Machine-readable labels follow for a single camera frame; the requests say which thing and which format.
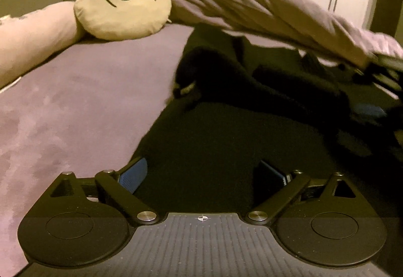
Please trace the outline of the black knitted garment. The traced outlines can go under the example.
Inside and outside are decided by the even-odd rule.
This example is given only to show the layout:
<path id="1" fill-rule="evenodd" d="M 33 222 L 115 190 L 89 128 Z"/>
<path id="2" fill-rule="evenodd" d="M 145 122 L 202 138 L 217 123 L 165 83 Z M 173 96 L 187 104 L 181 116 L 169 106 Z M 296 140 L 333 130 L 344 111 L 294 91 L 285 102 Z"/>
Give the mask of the black knitted garment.
<path id="1" fill-rule="evenodd" d="M 345 65 L 196 26 L 174 97 L 137 147 L 148 174 L 135 195 L 160 213 L 247 213 L 268 198 L 271 169 L 341 172 L 380 216 L 401 217 L 402 117 L 359 114 L 372 102 L 397 103 Z"/>

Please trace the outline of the rolled purple blanket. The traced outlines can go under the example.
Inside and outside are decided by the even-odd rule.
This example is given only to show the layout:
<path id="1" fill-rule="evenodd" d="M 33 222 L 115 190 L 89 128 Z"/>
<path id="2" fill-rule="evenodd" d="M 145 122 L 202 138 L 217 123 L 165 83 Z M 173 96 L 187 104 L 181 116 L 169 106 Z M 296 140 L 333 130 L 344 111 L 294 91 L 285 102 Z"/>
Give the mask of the rolled purple blanket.
<path id="1" fill-rule="evenodd" d="M 312 0 L 172 0 L 170 20 L 273 35 L 359 68 L 402 67 L 402 47 L 393 37 L 354 26 Z"/>

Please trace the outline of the kiss emoji pillow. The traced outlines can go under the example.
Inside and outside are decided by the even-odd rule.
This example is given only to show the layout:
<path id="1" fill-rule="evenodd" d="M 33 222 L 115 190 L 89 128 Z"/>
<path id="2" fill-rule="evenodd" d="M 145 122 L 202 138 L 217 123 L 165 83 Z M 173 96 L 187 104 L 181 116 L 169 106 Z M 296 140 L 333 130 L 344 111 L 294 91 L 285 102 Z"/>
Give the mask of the kiss emoji pillow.
<path id="1" fill-rule="evenodd" d="M 122 41 L 148 37 L 169 21 L 172 0 L 76 0 L 83 28 L 98 39 Z"/>

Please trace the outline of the pink long pillow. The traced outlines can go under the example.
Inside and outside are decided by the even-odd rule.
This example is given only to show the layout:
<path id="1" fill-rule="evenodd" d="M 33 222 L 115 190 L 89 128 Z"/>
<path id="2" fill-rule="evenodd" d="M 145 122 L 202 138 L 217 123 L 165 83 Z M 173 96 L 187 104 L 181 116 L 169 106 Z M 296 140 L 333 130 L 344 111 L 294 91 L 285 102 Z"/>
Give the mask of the pink long pillow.
<path id="1" fill-rule="evenodd" d="M 43 63 L 85 35 L 74 12 L 64 1 L 13 18 L 1 18 L 1 87 Z"/>

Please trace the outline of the purple bed sheet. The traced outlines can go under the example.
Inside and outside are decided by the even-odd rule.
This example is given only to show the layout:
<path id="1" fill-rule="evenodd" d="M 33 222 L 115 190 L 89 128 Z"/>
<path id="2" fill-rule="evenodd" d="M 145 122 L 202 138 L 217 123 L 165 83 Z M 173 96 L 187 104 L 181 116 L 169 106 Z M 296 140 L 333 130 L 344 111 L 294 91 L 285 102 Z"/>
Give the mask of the purple bed sheet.
<path id="1" fill-rule="evenodd" d="M 1 94 L 1 275 L 25 264 L 20 221 L 63 171 L 124 166 L 164 109 L 192 28 L 69 47 Z"/>

